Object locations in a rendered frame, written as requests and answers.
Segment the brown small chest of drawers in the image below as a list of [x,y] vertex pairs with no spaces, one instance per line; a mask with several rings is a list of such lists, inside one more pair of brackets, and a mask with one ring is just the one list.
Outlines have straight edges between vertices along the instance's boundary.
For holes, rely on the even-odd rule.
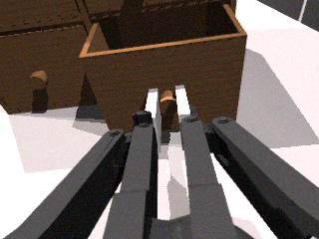
[[[85,0],[77,0],[79,9],[81,11],[81,13],[79,15],[54,18],[54,19],[46,19],[46,20],[39,20],[39,21],[32,21],[32,22],[25,22],[25,23],[10,24],[10,25],[3,25],[3,26],[0,26],[0,32],[84,21],[86,28],[87,28],[87,31],[88,31],[88,34],[90,34],[90,31],[93,27],[95,20],[99,19],[99,18],[134,14],[134,13],[140,13],[140,12],[147,12],[147,11],[167,9],[167,8],[180,7],[180,6],[187,6],[187,5],[193,5],[193,4],[207,3],[207,2],[213,2],[213,1],[220,1],[220,0],[178,0],[178,1],[172,1],[172,2],[153,4],[153,5],[146,5],[146,6],[140,6],[140,7],[133,7],[133,8],[126,8],[126,9],[119,9],[119,10],[112,10],[112,11],[89,14]],[[228,6],[230,7],[230,9],[234,13],[234,15],[236,15],[237,0],[225,0],[225,1],[227,2]],[[65,108],[73,108],[73,107],[82,107],[82,106],[90,106],[90,105],[98,105],[98,102],[94,101],[94,102],[85,102],[85,103],[77,103],[77,104],[68,104],[68,105],[60,105],[60,106],[51,106],[51,107],[11,111],[0,97],[0,106],[3,108],[3,110],[8,115],[30,113],[30,112],[39,112],[39,111],[48,111],[48,110],[56,110],[56,109],[65,109]]]

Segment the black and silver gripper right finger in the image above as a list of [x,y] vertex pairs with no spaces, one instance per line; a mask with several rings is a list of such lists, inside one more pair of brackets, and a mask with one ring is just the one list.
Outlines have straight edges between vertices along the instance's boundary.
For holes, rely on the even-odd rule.
[[184,85],[175,92],[192,239],[238,239],[211,153],[277,239],[319,239],[319,187],[235,120],[202,122]]

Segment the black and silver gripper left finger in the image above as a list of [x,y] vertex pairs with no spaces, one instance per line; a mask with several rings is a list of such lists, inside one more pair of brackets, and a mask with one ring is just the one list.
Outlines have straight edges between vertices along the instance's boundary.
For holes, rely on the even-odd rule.
[[112,197],[102,239],[146,239],[148,217],[158,218],[158,89],[149,89],[146,110],[134,113],[133,121],[131,132],[107,131],[2,239],[89,239]]

